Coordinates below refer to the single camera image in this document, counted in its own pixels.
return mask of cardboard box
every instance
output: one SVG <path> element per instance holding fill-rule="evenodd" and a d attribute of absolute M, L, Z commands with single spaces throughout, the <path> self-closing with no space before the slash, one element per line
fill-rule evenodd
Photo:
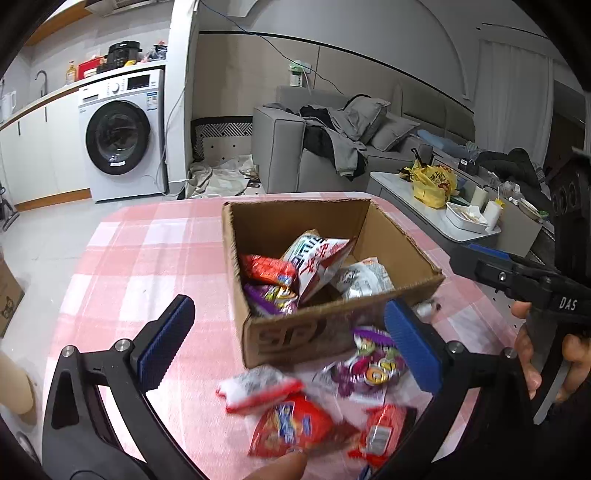
<path fill-rule="evenodd" d="M 0 336 L 4 336 L 4 332 L 6 332 L 6 328 L 24 294 L 10 268 L 8 268 L 4 259 L 0 257 Z"/>
<path fill-rule="evenodd" d="M 388 300 L 402 296 L 411 305 L 427 300 L 444 280 L 441 270 L 370 199 L 227 203 L 222 225 L 233 317 L 247 368 L 293 364 L 352 349 L 351 329 L 383 326 Z M 325 238 L 356 238 L 348 263 L 378 257 L 396 290 L 344 301 L 327 286 L 292 315 L 252 315 L 242 291 L 238 256 L 281 258 L 297 237 L 312 229 Z"/>

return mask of faucet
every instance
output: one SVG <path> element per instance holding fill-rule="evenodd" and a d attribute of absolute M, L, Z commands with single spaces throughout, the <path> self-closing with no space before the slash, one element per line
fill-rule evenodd
<path fill-rule="evenodd" d="M 35 80 L 37 80 L 39 78 L 40 73 L 45 75 L 45 80 L 43 81 L 43 88 L 41 89 L 41 97 L 44 97 L 45 95 L 47 95 L 47 72 L 45 70 L 39 70 L 37 72 L 37 76 L 35 77 Z"/>

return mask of white snack package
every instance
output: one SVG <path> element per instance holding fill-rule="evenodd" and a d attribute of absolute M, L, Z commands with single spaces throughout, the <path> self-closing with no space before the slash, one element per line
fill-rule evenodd
<path fill-rule="evenodd" d="M 341 268 L 330 282 L 345 300 L 369 297 L 393 290 L 388 272 L 376 257 Z"/>
<path fill-rule="evenodd" d="M 304 388 L 297 378 L 288 377 L 269 365 L 260 365 L 223 380 L 216 395 L 226 399 L 226 412 L 247 415 L 254 409 L 268 408 Z"/>
<path fill-rule="evenodd" d="M 354 240 L 323 238 L 315 230 L 302 233 L 291 244 L 281 259 L 297 268 L 300 304 L 330 282 L 354 244 Z"/>

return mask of black appliance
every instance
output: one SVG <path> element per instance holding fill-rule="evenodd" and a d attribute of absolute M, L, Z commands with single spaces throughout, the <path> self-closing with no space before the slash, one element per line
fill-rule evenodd
<path fill-rule="evenodd" d="M 106 63 L 99 65 L 96 72 L 107 72 L 123 67 L 130 60 L 137 61 L 141 52 L 138 41 L 125 40 L 115 43 L 109 47 L 109 53 L 105 55 Z"/>

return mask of pillow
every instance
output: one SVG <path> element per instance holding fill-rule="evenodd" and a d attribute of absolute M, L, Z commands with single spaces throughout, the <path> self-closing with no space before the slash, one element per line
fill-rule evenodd
<path fill-rule="evenodd" d="M 357 96 L 345 108 L 329 108 L 328 111 L 337 132 L 354 142 L 367 144 L 380 127 L 389 106 L 390 102 L 380 98 Z"/>
<path fill-rule="evenodd" d="M 387 152 L 392 150 L 398 142 L 406 138 L 419 125 L 419 122 L 388 112 L 384 123 L 371 139 L 371 144 L 380 152 Z"/>

